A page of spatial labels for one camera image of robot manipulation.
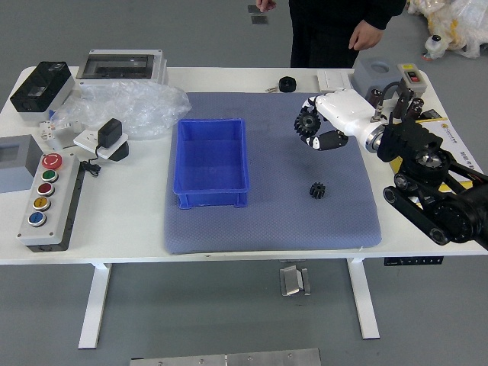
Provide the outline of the person's left hand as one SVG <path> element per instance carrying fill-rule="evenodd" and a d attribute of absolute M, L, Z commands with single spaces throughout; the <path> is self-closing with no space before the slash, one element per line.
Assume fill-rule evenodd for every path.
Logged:
<path fill-rule="evenodd" d="M 368 50 L 380 42 L 383 34 L 383 30 L 370 25 L 366 21 L 360 21 L 353 30 L 348 48 L 356 51 Z"/>

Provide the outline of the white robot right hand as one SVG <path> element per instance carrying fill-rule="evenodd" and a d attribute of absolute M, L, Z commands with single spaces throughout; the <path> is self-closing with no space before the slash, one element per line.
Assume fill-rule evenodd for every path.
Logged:
<path fill-rule="evenodd" d="M 368 152 L 380 147 L 384 125 L 373 121 L 375 109 L 355 90 L 310 97 L 294 121 L 300 139 L 318 151 L 337 149 L 353 136 Z"/>

